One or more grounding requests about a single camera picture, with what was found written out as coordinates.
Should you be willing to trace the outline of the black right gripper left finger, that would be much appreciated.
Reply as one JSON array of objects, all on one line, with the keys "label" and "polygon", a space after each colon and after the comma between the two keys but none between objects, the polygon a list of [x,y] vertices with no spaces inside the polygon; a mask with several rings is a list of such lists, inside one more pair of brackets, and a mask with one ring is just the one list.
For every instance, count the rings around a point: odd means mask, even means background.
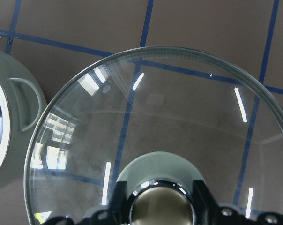
[{"label": "black right gripper left finger", "polygon": [[129,224],[130,207],[127,196],[127,182],[118,181],[108,205],[93,209],[79,225],[124,225]]}]

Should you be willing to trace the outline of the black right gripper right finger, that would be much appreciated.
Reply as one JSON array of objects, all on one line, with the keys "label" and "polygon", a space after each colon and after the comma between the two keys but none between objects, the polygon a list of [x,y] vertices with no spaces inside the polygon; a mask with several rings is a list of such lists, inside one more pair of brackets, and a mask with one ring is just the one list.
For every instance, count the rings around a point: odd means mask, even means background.
[{"label": "black right gripper right finger", "polygon": [[231,206],[219,206],[203,180],[193,181],[193,209],[197,225],[283,225],[278,213],[261,213],[251,220]]}]

